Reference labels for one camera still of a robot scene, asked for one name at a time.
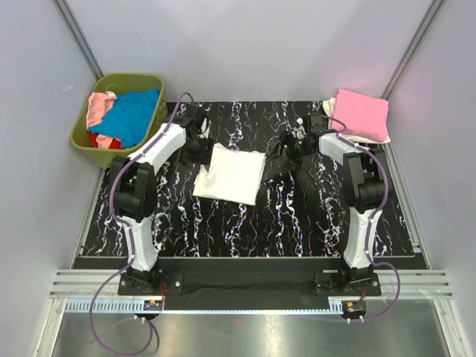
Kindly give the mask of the white printed t shirt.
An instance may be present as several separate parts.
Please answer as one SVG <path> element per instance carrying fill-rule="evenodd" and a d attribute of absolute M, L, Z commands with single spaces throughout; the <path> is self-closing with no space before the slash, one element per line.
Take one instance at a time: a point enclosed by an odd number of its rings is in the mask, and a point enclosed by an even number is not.
<path fill-rule="evenodd" d="M 232 150 L 215 144 L 209 168 L 200 167 L 193 195 L 255 205 L 266 165 L 263 152 Z"/>

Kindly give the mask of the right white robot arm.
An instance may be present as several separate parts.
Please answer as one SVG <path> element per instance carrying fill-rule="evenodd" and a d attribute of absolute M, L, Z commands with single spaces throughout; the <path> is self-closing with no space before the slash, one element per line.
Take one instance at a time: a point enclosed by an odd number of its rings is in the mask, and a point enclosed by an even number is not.
<path fill-rule="evenodd" d="M 341 267 L 330 289 L 354 295 L 371 283 L 376 226 L 390 194 L 383 149 L 371 150 L 344 137 L 341 130 L 324 126 L 326 115 L 299 118 L 280 133 L 268 161 L 287 157 L 290 170 L 300 169 L 303 157 L 318 153 L 336 161 L 343 170 L 344 200 L 350 208 L 350 228 Z"/>

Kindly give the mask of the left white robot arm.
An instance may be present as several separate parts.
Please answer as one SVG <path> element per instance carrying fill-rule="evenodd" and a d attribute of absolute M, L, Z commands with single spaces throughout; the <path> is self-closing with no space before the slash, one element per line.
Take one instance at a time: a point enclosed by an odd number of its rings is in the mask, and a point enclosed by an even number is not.
<path fill-rule="evenodd" d="M 199 105 L 188 103 L 161 124 L 158 131 L 137 151 L 116 157 L 109 172 L 109 209 L 126 233 L 128 263 L 120 270 L 123 285 L 146 295 L 164 286 L 152 235 L 152 214 L 157 208 L 156 175 L 174 153 L 183 165 L 209 168 L 213 152 L 209 120 Z"/>

